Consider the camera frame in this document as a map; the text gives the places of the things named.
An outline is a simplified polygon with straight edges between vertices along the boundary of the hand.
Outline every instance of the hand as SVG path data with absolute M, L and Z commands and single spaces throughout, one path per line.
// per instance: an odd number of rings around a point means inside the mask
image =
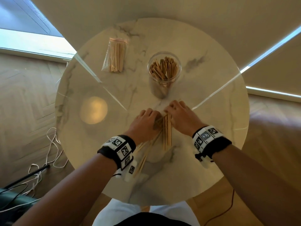
M 192 137 L 198 129 L 207 126 L 183 101 L 172 101 L 164 111 L 171 114 L 173 127 L 184 135 Z
M 123 135 L 131 137 L 136 146 L 152 140 L 160 132 L 160 128 L 154 125 L 156 118 L 160 117 L 160 112 L 153 111 L 151 108 L 142 110 Z

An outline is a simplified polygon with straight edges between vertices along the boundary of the forearm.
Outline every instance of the forearm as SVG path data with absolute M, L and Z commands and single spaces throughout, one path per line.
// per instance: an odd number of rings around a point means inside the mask
M 97 154 L 58 183 L 14 225 L 79 225 L 116 170 L 113 160 Z
M 263 224 L 301 225 L 300 192 L 233 145 L 212 159 Z

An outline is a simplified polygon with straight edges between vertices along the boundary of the person's left arm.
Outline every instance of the person's left arm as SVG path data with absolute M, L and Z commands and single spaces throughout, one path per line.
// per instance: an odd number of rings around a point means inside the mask
M 136 146 L 153 139 L 159 132 L 154 129 L 159 115 L 152 109 L 142 110 L 124 135 L 132 138 Z M 79 225 L 116 170 L 114 160 L 96 154 L 50 190 L 14 226 Z

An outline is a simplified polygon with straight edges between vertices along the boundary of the person's right hand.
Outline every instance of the person's right hand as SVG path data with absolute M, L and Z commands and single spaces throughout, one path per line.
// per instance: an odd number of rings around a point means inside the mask
M 192 137 L 200 128 L 207 126 L 183 101 L 172 101 L 164 111 L 171 114 L 171 123 L 184 135 Z

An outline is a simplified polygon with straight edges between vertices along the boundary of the white pants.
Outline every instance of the white pants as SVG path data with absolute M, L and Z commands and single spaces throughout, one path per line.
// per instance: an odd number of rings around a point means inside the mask
M 112 199 L 108 205 L 98 213 L 92 226 L 113 226 L 140 212 L 141 209 L 139 205 L 126 204 Z M 151 206 L 150 213 L 157 213 L 169 219 L 183 221 L 192 226 L 200 226 L 192 209 L 185 201 L 173 205 Z

